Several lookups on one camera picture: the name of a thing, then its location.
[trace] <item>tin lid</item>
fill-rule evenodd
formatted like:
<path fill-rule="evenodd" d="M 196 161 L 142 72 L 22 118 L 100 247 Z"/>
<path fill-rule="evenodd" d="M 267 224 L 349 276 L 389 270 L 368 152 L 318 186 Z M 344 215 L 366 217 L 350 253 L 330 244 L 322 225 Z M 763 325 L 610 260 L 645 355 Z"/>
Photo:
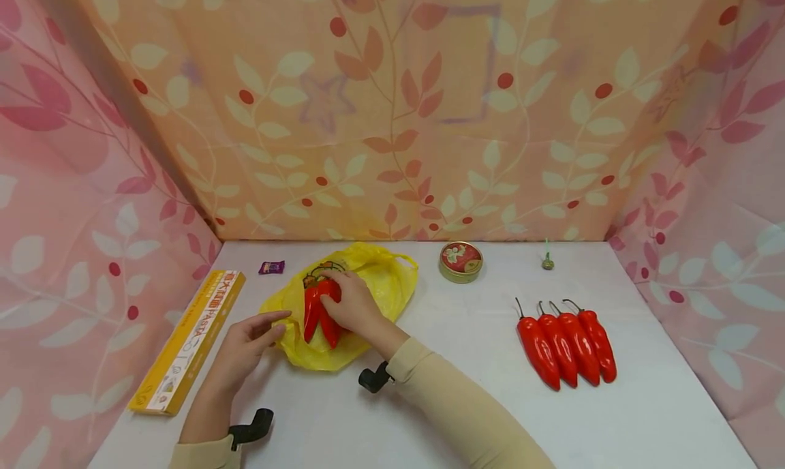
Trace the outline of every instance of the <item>tin lid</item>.
<path fill-rule="evenodd" d="M 439 259 L 442 266 L 455 274 L 473 275 L 482 268 L 482 253 L 468 242 L 447 243 Z"/>

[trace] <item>pink fabric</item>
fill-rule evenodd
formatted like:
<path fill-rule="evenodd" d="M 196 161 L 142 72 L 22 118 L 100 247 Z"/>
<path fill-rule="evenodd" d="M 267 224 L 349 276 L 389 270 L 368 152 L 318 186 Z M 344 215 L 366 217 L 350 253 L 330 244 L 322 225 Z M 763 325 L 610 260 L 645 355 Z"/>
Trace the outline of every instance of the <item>pink fabric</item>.
<path fill-rule="evenodd" d="M 743 5 L 704 43 L 695 95 L 610 242 L 755 462 L 781 468 L 785 0 Z"/>
<path fill-rule="evenodd" d="M 84 468 L 220 248 L 32 0 L 0 0 L 0 468 Z"/>

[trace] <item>gold tin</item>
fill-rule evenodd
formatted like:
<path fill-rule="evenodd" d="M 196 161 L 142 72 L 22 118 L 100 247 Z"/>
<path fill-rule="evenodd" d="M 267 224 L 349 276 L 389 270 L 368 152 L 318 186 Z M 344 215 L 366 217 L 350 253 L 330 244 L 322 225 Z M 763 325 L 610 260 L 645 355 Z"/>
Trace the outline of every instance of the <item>gold tin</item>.
<path fill-rule="evenodd" d="M 450 282 L 474 282 L 481 269 L 482 253 L 468 242 L 448 242 L 439 253 L 439 271 Z"/>

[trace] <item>hand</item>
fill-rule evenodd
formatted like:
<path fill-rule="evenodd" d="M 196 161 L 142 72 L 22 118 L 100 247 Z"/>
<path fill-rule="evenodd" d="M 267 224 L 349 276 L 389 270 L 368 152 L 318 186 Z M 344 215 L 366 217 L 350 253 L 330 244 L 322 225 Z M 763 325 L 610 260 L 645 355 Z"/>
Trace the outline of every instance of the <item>hand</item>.
<path fill-rule="evenodd" d="M 273 323 L 288 318 L 290 310 L 257 314 L 236 324 L 226 333 L 221 348 L 202 385 L 216 393 L 234 397 L 246 377 L 259 365 L 264 350 L 283 336 L 286 326 Z"/>
<path fill-rule="evenodd" d="M 326 269 L 322 276 L 332 279 L 341 287 L 340 303 L 335 303 L 327 295 L 320 297 L 327 314 L 341 326 L 367 338 L 373 329 L 387 321 L 365 280 L 358 277 L 357 273 Z"/>

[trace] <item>beige long sleeve shirt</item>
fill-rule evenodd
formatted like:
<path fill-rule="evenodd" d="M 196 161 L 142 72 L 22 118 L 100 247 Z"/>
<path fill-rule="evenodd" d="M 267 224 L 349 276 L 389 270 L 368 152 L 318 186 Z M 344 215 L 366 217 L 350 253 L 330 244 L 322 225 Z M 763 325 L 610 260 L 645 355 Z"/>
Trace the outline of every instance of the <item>beige long sleeve shirt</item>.
<path fill-rule="evenodd" d="M 553 469 L 551 460 L 507 410 L 482 387 L 416 339 L 387 365 L 398 392 L 420 408 L 471 469 Z M 170 469 L 239 469 L 232 435 L 178 444 Z"/>

